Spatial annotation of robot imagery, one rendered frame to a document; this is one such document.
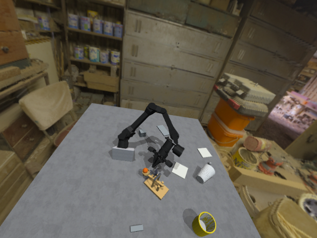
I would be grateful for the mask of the yellow cup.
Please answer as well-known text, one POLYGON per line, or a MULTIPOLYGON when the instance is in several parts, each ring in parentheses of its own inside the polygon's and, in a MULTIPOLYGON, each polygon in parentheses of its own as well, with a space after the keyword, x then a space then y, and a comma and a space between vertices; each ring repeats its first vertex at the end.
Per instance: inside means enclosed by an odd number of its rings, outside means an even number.
POLYGON ((213 216, 208 212, 202 212, 192 222, 192 230, 198 237, 204 237, 211 234, 216 229, 216 222, 213 216))

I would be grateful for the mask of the white paper cup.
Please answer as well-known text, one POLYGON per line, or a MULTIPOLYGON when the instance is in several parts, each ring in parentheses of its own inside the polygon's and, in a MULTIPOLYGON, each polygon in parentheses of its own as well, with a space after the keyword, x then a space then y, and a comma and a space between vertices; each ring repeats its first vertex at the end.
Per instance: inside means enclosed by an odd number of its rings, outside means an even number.
POLYGON ((209 178, 211 178, 215 174, 215 170, 208 164, 205 164, 200 172, 197 174, 196 178, 200 183, 204 183, 209 178))

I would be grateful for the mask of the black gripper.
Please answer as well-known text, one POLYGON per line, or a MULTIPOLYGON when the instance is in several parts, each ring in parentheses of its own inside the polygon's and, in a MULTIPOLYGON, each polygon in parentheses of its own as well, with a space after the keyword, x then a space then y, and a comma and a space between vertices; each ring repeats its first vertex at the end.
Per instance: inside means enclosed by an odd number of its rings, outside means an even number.
POLYGON ((165 159, 166 155, 170 152, 170 150, 168 150, 164 146, 162 146, 158 152, 156 152, 156 150, 153 147, 149 147, 148 150, 154 153, 152 168, 155 167, 157 164, 164 162, 170 168, 173 166, 173 163, 170 160, 165 159))

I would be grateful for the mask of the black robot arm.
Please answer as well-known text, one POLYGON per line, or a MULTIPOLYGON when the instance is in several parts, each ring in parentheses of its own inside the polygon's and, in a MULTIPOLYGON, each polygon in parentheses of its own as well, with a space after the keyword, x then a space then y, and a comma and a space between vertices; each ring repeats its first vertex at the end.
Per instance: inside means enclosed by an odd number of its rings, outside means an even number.
POLYGON ((160 106, 155 105, 155 103, 149 103, 148 106, 146 107, 145 111, 133 122, 133 124, 127 128, 125 128, 122 133, 118 136, 118 148, 128 148, 128 140, 130 137, 133 137, 133 135, 135 134, 135 130, 136 128, 150 115, 154 114, 155 112, 160 113, 163 115, 163 118, 167 124, 168 130, 169 130, 169 134, 170 134, 170 138, 174 141, 173 144, 172 140, 169 139, 168 137, 165 137, 165 139, 167 139, 167 141, 163 144, 163 146, 165 148, 167 148, 168 150, 171 150, 171 148, 173 147, 173 145, 175 145, 172 149, 173 153, 176 154, 178 157, 181 156, 182 152, 184 151, 185 148, 183 148, 182 146, 180 146, 178 144, 178 138, 179 138, 179 134, 176 131, 176 129, 174 128, 167 110, 165 108, 162 108, 160 106))

